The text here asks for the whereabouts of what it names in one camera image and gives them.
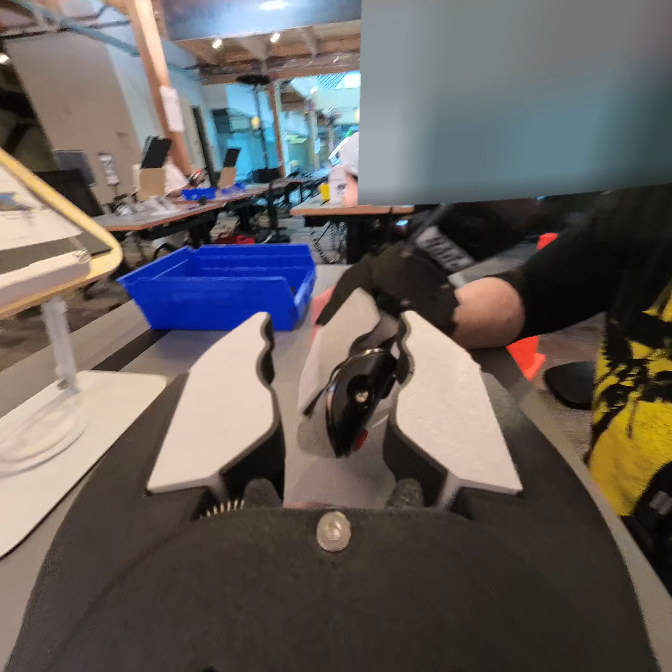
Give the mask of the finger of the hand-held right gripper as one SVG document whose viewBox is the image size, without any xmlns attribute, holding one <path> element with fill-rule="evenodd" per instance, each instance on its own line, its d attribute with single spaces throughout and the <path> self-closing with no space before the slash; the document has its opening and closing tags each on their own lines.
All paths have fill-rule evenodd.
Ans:
<svg viewBox="0 0 672 672">
<path fill-rule="evenodd" d="M 402 326 L 400 315 L 368 313 L 362 318 L 362 353 L 388 354 L 400 357 L 399 332 Z"/>
<path fill-rule="evenodd" d="M 379 313 L 376 302 L 364 290 L 356 289 L 327 324 L 317 327 L 298 384 L 300 424 L 297 438 L 299 448 L 307 455 L 334 457 L 323 441 L 324 430 L 318 428 L 317 420 L 305 418 L 300 406 L 307 402 L 319 384 L 327 381 L 336 365 L 349 355 L 362 351 L 362 318 L 368 313 Z"/>
</svg>

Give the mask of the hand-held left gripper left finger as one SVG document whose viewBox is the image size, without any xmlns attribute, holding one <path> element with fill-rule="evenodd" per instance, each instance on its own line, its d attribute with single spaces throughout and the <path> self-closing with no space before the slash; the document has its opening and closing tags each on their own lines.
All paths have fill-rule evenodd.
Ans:
<svg viewBox="0 0 672 672">
<path fill-rule="evenodd" d="M 155 465 L 151 494 L 207 489 L 226 503 L 249 482 L 284 492 L 286 450 L 274 378 L 269 313 L 256 313 L 191 366 Z"/>
</svg>

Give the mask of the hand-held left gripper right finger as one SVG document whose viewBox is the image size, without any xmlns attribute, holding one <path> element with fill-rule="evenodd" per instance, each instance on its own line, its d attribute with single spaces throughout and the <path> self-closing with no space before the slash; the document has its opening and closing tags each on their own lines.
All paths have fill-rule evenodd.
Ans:
<svg viewBox="0 0 672 672">
<path fill-rule="evenodd" d="M 463 489 L 523 490 L 481 368 L 413 311 L 400 315 L 399 390 L 382 445 L 397 481 L 420 484 L 425 505 L 448 507 Z"/>
</svg>

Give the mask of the black remote control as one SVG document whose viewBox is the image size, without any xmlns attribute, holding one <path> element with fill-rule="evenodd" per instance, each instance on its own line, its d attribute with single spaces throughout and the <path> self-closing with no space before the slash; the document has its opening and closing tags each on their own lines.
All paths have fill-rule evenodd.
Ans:
<svg viewBox="0 0 672 672">
<path fill-rule="evenodd" d="M 324 430 L 323 441 L 335 458 L 347 458 L 365 444 L 375 412 L 403 380 L 400 358 L 393 337 L 349 355 L 300 406 L 301 414 Z"/>
</svg>

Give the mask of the blue plastic bin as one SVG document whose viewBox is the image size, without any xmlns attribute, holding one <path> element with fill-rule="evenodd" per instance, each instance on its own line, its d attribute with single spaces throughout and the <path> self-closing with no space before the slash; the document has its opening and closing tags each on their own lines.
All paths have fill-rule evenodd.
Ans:
<svg viewBox="0 0 672 672">
<path fill-rule="evenodd" d="M 307 311 L 316 265 L 305 244 L 183 247 L 119 282 L 154 330 L 232 331 L 257 313 L 292 331 Z"/>
</svg>

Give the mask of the wooden top table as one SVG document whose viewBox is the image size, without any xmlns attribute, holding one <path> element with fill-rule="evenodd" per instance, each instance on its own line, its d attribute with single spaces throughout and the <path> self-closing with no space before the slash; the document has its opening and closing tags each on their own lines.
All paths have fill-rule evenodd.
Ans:
<svg viewBox="0 0 672 672">
<path fill-rule="evenodd" d="M 345 226 L 344 264 L 357 263 L 366 253 L 390 240 L 399 221 L 408 221 L 415 214 L 415 206 L 342 206 L 322 203 L 319 198 L 303 202 L 290 210 L 308 227 L 325 224 Z"/>
</svg>

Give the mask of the yellow black patterned pants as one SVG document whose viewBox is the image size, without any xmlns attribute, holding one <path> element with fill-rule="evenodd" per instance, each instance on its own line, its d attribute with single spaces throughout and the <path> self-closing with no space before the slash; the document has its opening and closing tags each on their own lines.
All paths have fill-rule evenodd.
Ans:
<svg viewBox="0 0 672 672">
<path fill-rule="evenodd" d="M 671 283 L 620 324 L 609 317 L 595 369 L 593 480 L 671 590 Z"/>
</svg>

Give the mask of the grey top work table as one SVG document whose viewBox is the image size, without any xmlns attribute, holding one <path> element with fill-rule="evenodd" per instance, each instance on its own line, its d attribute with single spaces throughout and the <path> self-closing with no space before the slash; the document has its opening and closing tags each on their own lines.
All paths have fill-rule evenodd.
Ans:
<svg viewBox="0 0 672 672">
<path fill-rule="evenodd" d="M 205 200 L 203 202 L 179 199 L 173 202 L 174 208 L 168 212 L 150 214 L 103 214 L 93 218 L 94 222 L 109 232 L 139 232 L 157 230 L 155 237 L 164 238 L 173 229 L 189 231 L 192 247 L 201 247 L 210 243 L 210 233 L 202 220 L 209 212 L 218 212 L 229 203 L 227 198 Z"/>
</svg>

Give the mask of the black pole stand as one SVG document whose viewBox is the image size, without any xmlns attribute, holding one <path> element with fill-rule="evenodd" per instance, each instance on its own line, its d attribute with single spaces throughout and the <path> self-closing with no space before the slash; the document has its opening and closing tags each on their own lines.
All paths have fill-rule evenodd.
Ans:
<svg viewBox="0 0 672 672">
<path fill-rule="evenodd" d="M 261 89 L 270 83 L 267 75 L 261 73 L 249 72 L 247 74 L 239 75 L 237 82 L 245 85 L 253 92 L 255 116 L 257 117 L 257 131 L 261 142 L 262 153 L 264 156 L 264 168 L 259 170 L 259 181 L 262 183 L 271 183 L 272 168 L 270 166 L 270 154 L 267 146 L 265 125 L 262 119 L 261 111 Z"/>
</svg>

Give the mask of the printed instruction sheet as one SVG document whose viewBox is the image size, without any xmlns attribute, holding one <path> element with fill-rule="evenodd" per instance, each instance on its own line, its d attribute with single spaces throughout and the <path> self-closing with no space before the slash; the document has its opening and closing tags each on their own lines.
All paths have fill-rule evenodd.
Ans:
<svg viewBox="0 0 672 672">
<path fill-rule="evenodd" d="M 1 168 L 1 250 L 79 236 L 81 230 Z"/>
</svg>

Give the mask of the black office chair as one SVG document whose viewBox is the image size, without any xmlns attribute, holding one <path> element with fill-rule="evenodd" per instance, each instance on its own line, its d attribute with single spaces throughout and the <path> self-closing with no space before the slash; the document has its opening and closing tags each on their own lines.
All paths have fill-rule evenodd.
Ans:
<svg viewBox="0 0 672 672">
<path fill-rule="evenodd" d="M 104 215 L 103 208 L 78 169 L 40 171 L 36 175 L 88 216 Z"/>
</svg>

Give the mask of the white paper notice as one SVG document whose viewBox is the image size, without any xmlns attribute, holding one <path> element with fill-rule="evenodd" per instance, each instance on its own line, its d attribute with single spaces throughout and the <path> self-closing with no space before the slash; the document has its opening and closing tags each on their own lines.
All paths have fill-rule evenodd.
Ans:
<svg viewBox="0 0 672 672">
<path fill-rule="evenodd" d="M 167 128 L 170 132 L 184 133 L 185 127 L 179 93 L 176 89 L 166 86 L 160 86 L 159 91 Z"/>
</svg>

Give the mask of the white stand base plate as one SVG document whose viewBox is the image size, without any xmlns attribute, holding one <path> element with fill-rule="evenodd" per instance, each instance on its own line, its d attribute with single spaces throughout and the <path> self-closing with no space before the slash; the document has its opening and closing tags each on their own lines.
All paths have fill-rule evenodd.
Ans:
<svg viewBox="0 0 672 672">
<path fill-rule="evenodd" d="M 56 381 L 1 418 L 1 558 L 22 544 L 167 385 L 154 374 L 78 372 L 63 299 L 41 308 Z"/>
</svg>

